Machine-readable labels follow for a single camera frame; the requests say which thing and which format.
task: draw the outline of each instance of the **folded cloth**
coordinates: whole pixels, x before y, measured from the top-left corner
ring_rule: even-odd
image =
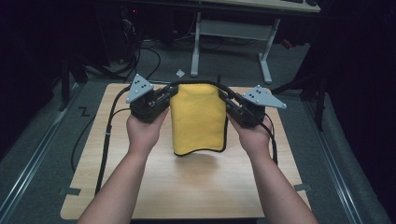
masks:
[[[174,153],[197,150],[222,152],[227,143],[226,104],[219,89],[206,83],[179,84],[171,98]]]

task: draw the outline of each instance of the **person's right hand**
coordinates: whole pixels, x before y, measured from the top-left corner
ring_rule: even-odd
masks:
[[[252,159],[257,156],[265,156],[271,159],[269,153],[270,135],[265,129],[257,125],[255,128],[242,128],[231,116],[227,115],[231,124],[235,127],[239,134],[239,141],[242,148],[247,152]],[[265,117],[262,122],[269,130],[272,129],[271,122]]]

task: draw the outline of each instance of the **wooden tabletop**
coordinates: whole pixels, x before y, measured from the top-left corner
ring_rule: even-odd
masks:
[[[202,2],[208,3],[219,3],[219,4],[231,4],[245,7],[263,7],[273,8],[280,10],[289,11],[300,11],[300,12],[320,12],[320,7],[309,6],[305,1],[302,3],[293,3],[282,0],[201,0]]]
[[[70,188],[81,189],[79,195],[67,195],[61,216],[78,219],[94,196],[99,174],[106,123],[115,96],[127,85],[110,84],[92,125]],[[250,88],[232,88],[246,92]],[[118,109],[127,108],[124,94]],[[292,185],[302,183],[288,139],[277,110],[266,108],[274,122],[279,167]],[[103,183],[128,149],[125,122],[130,111],[117,114],[112,134]],[[177,157],[172,149],[171,116],[165,119],[161,136],[152,149],[137,198],[133,218],[230,218],[263,217],[259,195],[246,152],[230,124],[227,147],[221,152],[199,151]],[[304,191],[300,196],[309,205]]]

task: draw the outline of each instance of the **hand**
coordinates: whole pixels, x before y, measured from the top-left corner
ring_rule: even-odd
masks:
[[[231,124],[235,127],[239,134],[239,141],[242,148],[247,152],[250,158],[263,155],[271,159],[269,153],[270,135],[265,129],[257,125],[255,128],[242,128],[230,115],[227,115]],[[272,129],[270,120],[265,117],[262,122],[269,130]]]
[[[130,115],[126,121],[126,129],[129,138],[129,151],[148,156],[151,149],[158,142],[160,129],[165,120],[169,108],[166,108],[158,118],[151,123],[145,123]]]

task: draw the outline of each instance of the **skin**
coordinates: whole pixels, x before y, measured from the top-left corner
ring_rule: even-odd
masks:
[[[93,198],[78,223],[130,223],[150,151],[157,143],[168,113],[147,124],[134,116],[127,120],[129,150]],[[232,118],[243,149],[250,158],[264,212],[269,223],[318,223],[303,199],[272,161],[269,135],[260,126],[241,128]],[[263,122],[270,130],[271,124]]]

